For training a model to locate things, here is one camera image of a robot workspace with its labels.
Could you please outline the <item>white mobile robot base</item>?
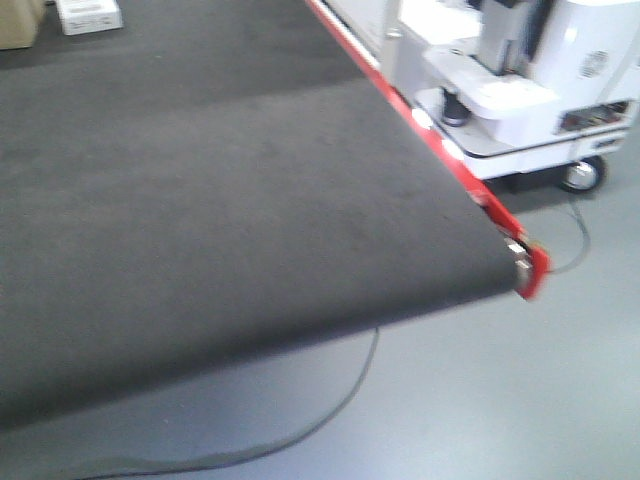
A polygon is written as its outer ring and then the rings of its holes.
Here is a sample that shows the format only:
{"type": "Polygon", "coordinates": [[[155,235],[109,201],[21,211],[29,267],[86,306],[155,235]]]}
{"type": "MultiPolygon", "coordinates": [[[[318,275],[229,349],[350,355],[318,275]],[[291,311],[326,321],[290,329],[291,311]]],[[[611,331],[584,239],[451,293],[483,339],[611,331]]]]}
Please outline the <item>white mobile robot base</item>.
{"type": "Polygon", "coordinates": [[[482,180],[539,176],[586,194],[639,113],[635,1],[402,1],[394,80],[482,180]]]}

